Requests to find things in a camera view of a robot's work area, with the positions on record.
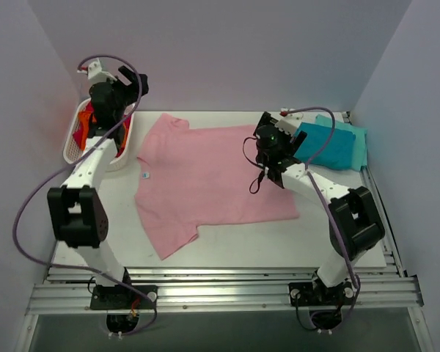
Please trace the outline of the pink t-shirt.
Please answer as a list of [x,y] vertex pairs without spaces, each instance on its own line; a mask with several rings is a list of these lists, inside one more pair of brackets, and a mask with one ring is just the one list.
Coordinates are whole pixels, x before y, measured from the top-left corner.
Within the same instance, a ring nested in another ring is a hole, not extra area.
[[135,202],[145,234],[165,260],[198,237],[204,225],[252,224],[297,219],[293,193],[265,180],[243,141],[252,125],[192,129],[187,120],[162,114],[142,142]]

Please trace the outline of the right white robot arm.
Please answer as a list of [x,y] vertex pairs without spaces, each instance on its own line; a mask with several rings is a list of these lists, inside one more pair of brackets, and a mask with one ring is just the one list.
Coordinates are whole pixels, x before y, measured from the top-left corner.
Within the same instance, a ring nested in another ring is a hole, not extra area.
[[329,220],[329,237],[333,250],[316,271],[311,294],[326,303],[337,294],[337,286],[350,279],[360,287],[354,266],[385,236],[385,229],[373,196],[367,188],[349,188],[312,171],[308,161],[295,157],[306,139],[292,122],[288,112],[278,116],[263,112],[253,136],[260,177],[278,187],[293,191],[320,205]]

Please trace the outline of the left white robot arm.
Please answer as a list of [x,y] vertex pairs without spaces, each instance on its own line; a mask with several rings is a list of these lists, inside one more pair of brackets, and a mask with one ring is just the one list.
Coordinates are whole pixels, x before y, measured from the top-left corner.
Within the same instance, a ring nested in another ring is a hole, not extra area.
[[97,285],[109,287],[106,297],[114,306],[126,307],[133,300],[131,279],[106,240],[109,218],[98,189],[111,162],[127,147],[129,109],[138,105],[149,86],[145,74],[124,65],[118,71],[127,84],[97,62],[85,69],[91,87],[89,102],[78,113],[81,160],[60,187],[49,189],[47,200],[55,238],[93,268]]

